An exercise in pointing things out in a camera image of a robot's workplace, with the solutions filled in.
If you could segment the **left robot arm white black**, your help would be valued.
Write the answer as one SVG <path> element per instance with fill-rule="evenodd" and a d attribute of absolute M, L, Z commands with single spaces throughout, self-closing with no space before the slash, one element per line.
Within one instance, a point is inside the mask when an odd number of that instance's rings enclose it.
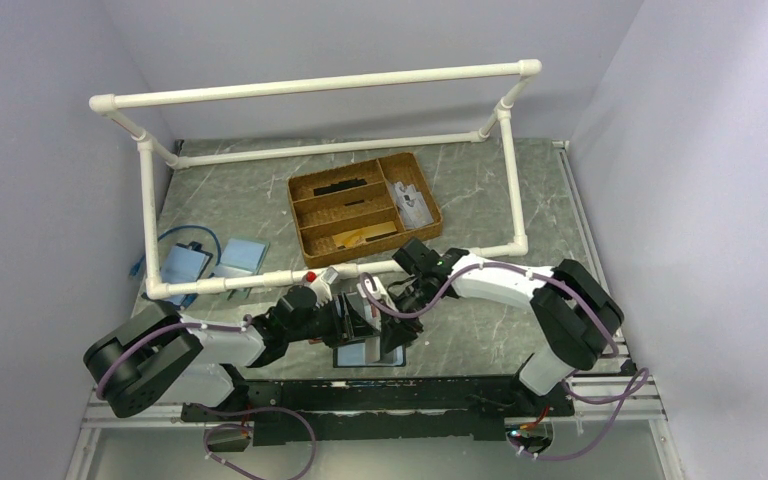
<path fill-rule="evenodd" d="M 199 320 L 156 301 L 92 344 L 83 363 L 97 398 L 118 418 L 158 402 L 196 402 L 232 420 L 248 402 L 238 368 L 267 366 L 294 342 L 319 341 L 336 349 L 375 339 L 381 326 L 379 309 L 360 294 L 325 298 L 305 286 L 290 288 L 265 312 L 235 323 Z"/>

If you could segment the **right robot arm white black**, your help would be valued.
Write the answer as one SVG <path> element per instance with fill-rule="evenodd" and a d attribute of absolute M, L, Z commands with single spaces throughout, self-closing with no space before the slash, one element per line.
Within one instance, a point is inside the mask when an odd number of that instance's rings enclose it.
<path fill-rule="evenodd" d="M 545 407 L 556 385 L 602 358 L 618 356 L 614 339 L 624 321 L 618 304 L 578 261 L 531 267 L 486 259 L 465 249 L 440 254 L 417 238 L 396 251 L 394 261 L 409 276 L 392 297 L 364 274 L 358 285 L 381 313 L 380 350 L 390 352 L 415 339 L 419 320 L 443 298 L 480 299 L 508 307 L 530 308 L 547 341 L 517 370 L 511 401 L 517 411 L 534 415 Z"/>

